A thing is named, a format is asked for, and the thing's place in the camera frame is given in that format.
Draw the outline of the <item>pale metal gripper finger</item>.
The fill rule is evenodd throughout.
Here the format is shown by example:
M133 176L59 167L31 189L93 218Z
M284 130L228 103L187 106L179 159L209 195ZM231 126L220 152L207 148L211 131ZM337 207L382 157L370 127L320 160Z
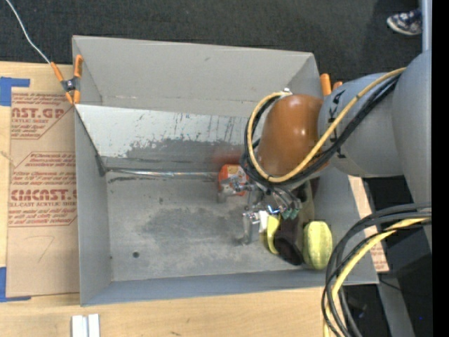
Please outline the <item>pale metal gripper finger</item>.
M246 211L242 214L244 244L251 244L260 238L260 216L256 212Z
M229 197L243 196L253 190L253 184L241 183L237 178L226 178L218 184L217 202L224 203Z

